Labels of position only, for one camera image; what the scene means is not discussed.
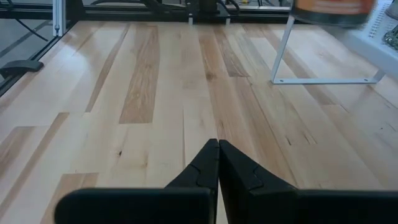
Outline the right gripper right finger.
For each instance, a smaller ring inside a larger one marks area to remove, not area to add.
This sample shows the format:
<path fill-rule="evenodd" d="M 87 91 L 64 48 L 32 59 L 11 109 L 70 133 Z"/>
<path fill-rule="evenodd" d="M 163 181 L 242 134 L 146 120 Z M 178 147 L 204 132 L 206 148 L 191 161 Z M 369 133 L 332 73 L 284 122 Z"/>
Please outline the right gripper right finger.
<path fill-rule="evenodd" d="M 298 189 L 220 140 L 229 223 L 397 223 L 397 192 Z"/>

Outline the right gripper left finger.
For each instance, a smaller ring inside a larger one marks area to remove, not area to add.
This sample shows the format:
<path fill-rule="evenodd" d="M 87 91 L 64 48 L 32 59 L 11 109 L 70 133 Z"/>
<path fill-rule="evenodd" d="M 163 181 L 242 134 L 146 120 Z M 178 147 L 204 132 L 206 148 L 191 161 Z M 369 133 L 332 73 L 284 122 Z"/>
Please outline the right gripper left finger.
<path fill-rule="evenodd" d="M 209 139 L 163 188 L 84 188 L 63 196 L 55 223 L 214 223 L 220 147 Z"/>

